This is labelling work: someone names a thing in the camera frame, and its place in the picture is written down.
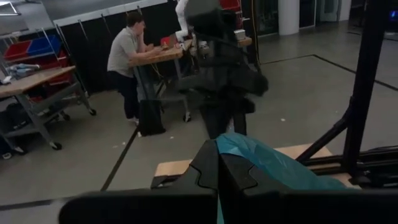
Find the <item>black floor bag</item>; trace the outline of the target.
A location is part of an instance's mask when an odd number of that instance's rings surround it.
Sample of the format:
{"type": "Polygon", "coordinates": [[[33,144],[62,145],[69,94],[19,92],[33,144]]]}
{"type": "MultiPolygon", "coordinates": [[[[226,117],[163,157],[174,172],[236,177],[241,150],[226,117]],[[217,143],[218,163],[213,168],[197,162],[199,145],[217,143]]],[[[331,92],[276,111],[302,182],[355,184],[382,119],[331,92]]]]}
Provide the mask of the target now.
{"type": "Polygon", "coordinates": [[[139,110],[139,132],[141,136],[152,136],[165,132],[160,113],[160,101],[141,100],[139,110]]]}

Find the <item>wooden work table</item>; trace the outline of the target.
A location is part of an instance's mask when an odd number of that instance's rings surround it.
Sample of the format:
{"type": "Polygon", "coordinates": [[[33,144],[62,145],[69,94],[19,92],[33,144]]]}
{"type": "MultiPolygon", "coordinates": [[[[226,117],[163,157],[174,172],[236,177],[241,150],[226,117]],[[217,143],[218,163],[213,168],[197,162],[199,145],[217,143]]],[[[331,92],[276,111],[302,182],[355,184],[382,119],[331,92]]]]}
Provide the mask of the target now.
{"type": "Polygon", "coordinates": [[[192,46],[192,40],[185,40],[182,47],[174,45],[169,49],[162,49],[157,54],[148,58],[136,59],[129,62],[129,65],[134,69],[139,86],[137,87],[138,99],[139,100],[157,100],[160,102],[164,101],[181,101],[185,108],[185,114],[183,120],[187,123],[191,120],[191,114],[188,107],[187,97],[178,91],[178,82],[183,78],[183,73],[180,68],[179,59],[183,57],[184,52],[188,52],[192,46]],[[162,87],[158,87],[155,92],[153,81],[146,75],[143,66],[154,65],[159,62],[173,61],[175,65],[177,79],[166,78],[163,81],[166,89],[161,94],[162,87]]]}

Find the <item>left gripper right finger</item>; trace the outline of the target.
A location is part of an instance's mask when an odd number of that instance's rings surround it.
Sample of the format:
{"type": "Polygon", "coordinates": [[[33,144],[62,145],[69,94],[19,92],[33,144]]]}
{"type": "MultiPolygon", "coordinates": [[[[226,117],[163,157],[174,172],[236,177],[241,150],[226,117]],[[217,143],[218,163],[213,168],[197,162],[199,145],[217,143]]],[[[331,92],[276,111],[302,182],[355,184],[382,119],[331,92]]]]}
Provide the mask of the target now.
{"type": "Polygon", "coordinates": [[[218,177],[225,224],[398,224],[398,190],[294,190],[231,154],[218,177]]]}

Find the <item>red storage bin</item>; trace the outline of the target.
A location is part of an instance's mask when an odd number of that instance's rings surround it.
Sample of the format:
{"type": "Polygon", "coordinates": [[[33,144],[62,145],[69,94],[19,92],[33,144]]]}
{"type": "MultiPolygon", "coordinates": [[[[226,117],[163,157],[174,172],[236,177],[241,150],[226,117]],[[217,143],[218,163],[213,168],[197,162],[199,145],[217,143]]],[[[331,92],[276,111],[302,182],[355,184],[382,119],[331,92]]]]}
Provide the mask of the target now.
{"type": "Polygon", "coordinates": [[[220,5],[224,10],[241,12],[241,0],[220,0],[220,5]]]}
{"type": "Polygon", "coordinates": [[[27,53],[32,41],[23,41],[12,44],[8,47],[4,54],[5,61],[15,61],[29,56],[27,53]]]}

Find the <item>teal trash bag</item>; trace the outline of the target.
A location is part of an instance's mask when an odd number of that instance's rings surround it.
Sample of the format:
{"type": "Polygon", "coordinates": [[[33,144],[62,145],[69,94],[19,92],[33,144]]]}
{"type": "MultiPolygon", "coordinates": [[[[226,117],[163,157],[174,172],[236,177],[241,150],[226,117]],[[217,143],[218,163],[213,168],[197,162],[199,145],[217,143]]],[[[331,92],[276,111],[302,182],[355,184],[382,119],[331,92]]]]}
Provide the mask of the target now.
{"type": "MultiPolygon", "coordinates": [[[[276,151],[264,143],[244,136],[238,133],[222,134],[216,138],[218,152],[228,156],[237,156],[244,162],[249,162],[251,167],[259,169],[264,174],[275,180],[278,184],[287,186],[294,190],[342,190],[346,186],[339,180],[331,177],[317,176],[305,166],[301,165],[291,157],[276,151]]],[[[233,193],[231,196],[221,195],[218,202],[218,222],[225,224],[303,224],[300,214],[288,214],[287,210],[278,214],[271,211],[277,207],[276,203],[260,200],[261,205],[267,205],[268,208],[262,208],[259,212],[259,218],[253,218],[254,215],[244,214],[243,208],[238,208],[240,203],[233,202],[232,199],[237,196],[233,193]]]]}

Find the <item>small red box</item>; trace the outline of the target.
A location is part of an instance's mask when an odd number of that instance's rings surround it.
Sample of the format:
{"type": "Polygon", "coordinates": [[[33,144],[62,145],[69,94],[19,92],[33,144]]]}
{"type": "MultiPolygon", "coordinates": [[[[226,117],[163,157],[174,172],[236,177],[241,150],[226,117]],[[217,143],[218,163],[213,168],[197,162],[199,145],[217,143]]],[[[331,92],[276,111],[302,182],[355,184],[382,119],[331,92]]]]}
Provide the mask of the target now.
{"type": "Polygon", "coordinates": [[[168,37],[164,37],[160,40],[160,46],[164,50],[172,49],[176,46],[178,40],[175,35],[170,35],[168,37]]]}

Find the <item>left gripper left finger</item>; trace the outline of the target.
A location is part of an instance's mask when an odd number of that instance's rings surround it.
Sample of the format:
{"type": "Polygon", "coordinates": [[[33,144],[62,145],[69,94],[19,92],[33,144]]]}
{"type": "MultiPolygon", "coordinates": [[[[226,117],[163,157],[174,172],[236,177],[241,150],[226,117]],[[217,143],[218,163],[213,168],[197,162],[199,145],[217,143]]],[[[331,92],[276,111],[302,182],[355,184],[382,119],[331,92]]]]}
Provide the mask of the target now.
{"type": "Polygon", "coordinates": [[[170,186],[83,194],[68,201],[59,224],[217,224],[218,149],[204,142],[170,186]]]}

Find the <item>black room divider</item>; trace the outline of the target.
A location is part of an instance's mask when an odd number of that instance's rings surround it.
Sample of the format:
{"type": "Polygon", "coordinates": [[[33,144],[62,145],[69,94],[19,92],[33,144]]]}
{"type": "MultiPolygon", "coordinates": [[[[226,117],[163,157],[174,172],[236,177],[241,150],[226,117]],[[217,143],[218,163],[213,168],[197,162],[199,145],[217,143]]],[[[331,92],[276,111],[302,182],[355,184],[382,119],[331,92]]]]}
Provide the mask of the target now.
{"type": "Polygon", "coordinates": [[[146,25],[144,40],[159,45],[163,37],[179,30],[177,0],[139,0],[55,21],[89,94],[113,89],[106,74],[111,43],[126,26],[129,12],[139,11],[146,25]]]}

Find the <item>wooden top metal cart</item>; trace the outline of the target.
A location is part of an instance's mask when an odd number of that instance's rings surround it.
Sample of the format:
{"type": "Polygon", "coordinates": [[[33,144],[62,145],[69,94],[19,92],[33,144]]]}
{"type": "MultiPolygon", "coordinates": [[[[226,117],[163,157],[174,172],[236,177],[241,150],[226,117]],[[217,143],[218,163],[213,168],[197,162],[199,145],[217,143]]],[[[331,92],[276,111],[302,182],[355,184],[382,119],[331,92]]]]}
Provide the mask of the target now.
{"type": "Polygon", "coordinates": [[[53,68],[37,72],[19,80],[13,80],[10,84],[0,86],[0,98],[13,96],[22,106],[30,121],[27,126],[17,130],[5,132],[0,128],[0,136],[9,145],[12,152],[22,155],[26,154],[27,150],[17,146],[12,139],[32,133],[39,133],[52,149],[56,151],[61,150],[62,145],[53,140],[46,125],[57,116],[63,116],[64,109],[72,103],[83,103],[90,115],[96,115],[96,110],[91,107],[86,93],[83,91],[82,84],[77,79],[75,70],[75,66],[53,68]],[[72,75],[70,85],[37,103],[30,100],[27,94],[29,90],[47,84],[52,79],[67,73],[72,75]]]}

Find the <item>black aluminium table frame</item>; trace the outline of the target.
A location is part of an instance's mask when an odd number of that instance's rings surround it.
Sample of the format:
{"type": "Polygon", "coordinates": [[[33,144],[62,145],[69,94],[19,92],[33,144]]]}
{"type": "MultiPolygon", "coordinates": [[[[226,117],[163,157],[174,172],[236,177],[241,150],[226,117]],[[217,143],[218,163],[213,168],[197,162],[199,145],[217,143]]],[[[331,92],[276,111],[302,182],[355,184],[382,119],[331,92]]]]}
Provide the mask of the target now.
{"type": "Polygon", "coordinates": [[[391,2],[392,0],[369,0],[353,94],[348,110],[332,129],[294,159],[301,165],[305,166],[304,163],[309,161],[316,152],[339,135],[340,132],[346,130],[346,143],[341,165],[348,172],[355,170],[363,138],[364,124],[373,92],[382,41],[389,21],[391,2]]]}

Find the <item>blue storage bin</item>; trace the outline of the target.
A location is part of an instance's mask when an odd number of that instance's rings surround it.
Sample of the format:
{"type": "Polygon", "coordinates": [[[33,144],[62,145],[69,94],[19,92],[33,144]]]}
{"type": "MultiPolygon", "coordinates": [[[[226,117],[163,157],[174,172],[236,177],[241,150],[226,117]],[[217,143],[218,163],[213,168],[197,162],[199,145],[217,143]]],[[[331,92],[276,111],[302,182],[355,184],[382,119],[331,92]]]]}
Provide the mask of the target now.
{"type": "Polygon", "coordinates": [[[32,40],[27,49],[28,56],[54,53],[58,54],[61,48],[61,42],[56,35],[48,35],[32,40]]]}

